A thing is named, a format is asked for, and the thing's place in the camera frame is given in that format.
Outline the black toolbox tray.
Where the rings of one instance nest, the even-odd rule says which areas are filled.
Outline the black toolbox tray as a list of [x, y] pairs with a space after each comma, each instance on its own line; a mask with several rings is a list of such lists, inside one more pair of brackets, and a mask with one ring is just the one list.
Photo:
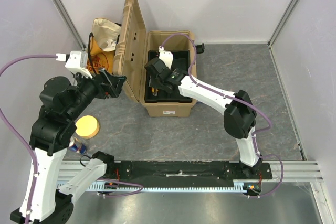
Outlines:
[[[182, 69], [188, 71], [190, 66], [190, 51], [172, 51], [173, 62], [171, 65], [171, 70]], [[149, 86], [150, 75], [146, 71], [146, 83], [145, 83], [145, 95], [144, 101], [146, 103], [158, 103], [158, 102], [178, 102], [178, 103], [192, 103], [192, 99], [189, 97], [184, 97], [179, 94], [177, 90], [172, 93], [167, 93], [164, 90], [159, 90], [157, 95], [154, 95], [151, 87]]]

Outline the tan plastic toolbox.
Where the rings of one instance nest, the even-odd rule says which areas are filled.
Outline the tan plastic toolbox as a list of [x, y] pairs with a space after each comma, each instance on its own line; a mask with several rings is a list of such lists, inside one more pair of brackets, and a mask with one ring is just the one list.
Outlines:
[[113, 74], [125, 76], [125, 94], [142, 104], [151, 117], [188, 117], [196, 100], [180, 95], [178, 85], [191, 69], [197, 52], [189, 30], [147, 31], [138, 0], [125, 0]]

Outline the yellow black utility knife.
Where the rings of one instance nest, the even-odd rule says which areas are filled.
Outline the yellow black utility knife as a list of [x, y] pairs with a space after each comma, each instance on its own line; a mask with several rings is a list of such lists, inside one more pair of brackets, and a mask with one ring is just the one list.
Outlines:
[[153, 96], [157, 96], [158, 94], [158, 89], [156, 88], [156, 82], [155, 79], [153, 79], [152, 77], [149, 78], [149, 87], [151, 88], [151, 92]]

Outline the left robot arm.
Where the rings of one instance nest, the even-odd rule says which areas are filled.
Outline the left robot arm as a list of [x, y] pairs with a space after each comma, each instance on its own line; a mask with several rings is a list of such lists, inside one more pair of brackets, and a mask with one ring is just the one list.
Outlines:
[[56, 188], [60, 165], [77, 129], [76, 119], [95, 98], [117, 98], [127, 78], [100, 69], [93, 78], [78, 73], [76, 79], [78, 84], [73, 86], [66, 77], [53, 77], [40, 93], [43, 105], [29, 140], [37, 161], [28, 181], [34, 193], [27, 193], [22, 206], [11, 213], [15, 223], [66, 223], [88, 187], [100, 177], [115, 174], [114, 156], [98, 151], [67, 185]]

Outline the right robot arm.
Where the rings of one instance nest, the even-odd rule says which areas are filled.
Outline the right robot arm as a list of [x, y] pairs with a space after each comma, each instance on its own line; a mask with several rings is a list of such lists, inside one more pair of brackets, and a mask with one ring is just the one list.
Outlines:
[[224, 117], [224, 130], [238, 145], [240, 172], [248, 179], [259, 173], [263, 161], [255, 141], [256, 110], [249, 95], [243, 91], [229, 92], [195, 78], [182, 69], [171, 70], [158, 57], [145, 65], [150, 76], [150, 86], [160, 91], [177, 91], [184, 97], [202, 102]]

